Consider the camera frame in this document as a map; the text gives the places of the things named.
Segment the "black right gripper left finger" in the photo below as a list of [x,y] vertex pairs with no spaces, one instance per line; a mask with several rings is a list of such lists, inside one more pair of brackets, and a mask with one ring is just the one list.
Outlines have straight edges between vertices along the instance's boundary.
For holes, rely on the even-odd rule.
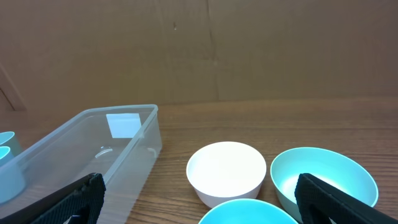
[[96,224],[106,186],[100,173],[90,173],[39,201],[1,218],[1,224]]

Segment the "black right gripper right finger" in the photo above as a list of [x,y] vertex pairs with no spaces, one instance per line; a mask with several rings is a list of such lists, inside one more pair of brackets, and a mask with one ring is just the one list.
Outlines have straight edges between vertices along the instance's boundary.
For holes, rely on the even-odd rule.
[[303,224],[397,224],[396,219],[309,173],[299,175],[295,198]]

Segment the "light green bowl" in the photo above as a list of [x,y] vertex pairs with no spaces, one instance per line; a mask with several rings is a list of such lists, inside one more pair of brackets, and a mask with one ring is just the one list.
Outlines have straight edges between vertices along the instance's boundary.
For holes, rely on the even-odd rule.
[[284,210],[299,223],[295,198],[300,174],[309,173],[344,193],[374,207],[379,189],[372,175],[354,160],[318,147],[297,147],[280,153],[272,161],[270,174]]

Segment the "blue bowl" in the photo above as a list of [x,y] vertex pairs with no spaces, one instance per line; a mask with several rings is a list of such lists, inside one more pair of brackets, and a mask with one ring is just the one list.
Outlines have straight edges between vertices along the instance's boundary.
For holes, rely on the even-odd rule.
[[207,212],[199,224],[298,224],[288,213],[262,200],[241,198],[223,202]]

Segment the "blue cup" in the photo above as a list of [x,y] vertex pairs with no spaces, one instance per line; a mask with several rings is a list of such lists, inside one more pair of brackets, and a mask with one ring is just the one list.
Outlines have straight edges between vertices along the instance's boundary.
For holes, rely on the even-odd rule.
[[19,195],[25,188],[25,178],[14,158],[11,148],[1,146],[1,203],[6,203]]

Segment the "green cup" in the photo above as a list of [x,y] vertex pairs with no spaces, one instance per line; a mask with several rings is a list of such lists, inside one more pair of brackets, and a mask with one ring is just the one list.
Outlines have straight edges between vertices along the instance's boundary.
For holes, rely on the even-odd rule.
[[13,131],[0,133],[0,146],[10,147],[13,156],[18,156],[22,152],[21,145]]

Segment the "white bowl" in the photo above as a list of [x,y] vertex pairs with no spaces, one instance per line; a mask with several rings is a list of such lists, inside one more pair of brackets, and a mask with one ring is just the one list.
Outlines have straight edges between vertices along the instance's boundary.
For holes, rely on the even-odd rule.
[[189,183],[210,208],[229,200],[255,199],[266,173],[266,160],[257,149],[233,141],[202,147],[186,166]]

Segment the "clear plastic container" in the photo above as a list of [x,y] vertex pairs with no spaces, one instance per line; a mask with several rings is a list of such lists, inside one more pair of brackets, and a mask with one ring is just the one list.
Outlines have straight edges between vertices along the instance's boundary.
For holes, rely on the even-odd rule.
[[157,105],[82,111],[11,160],[24,190],[1,203],[6,217],[90,174],[106,186],[98,223],[126,223],[162,149]]

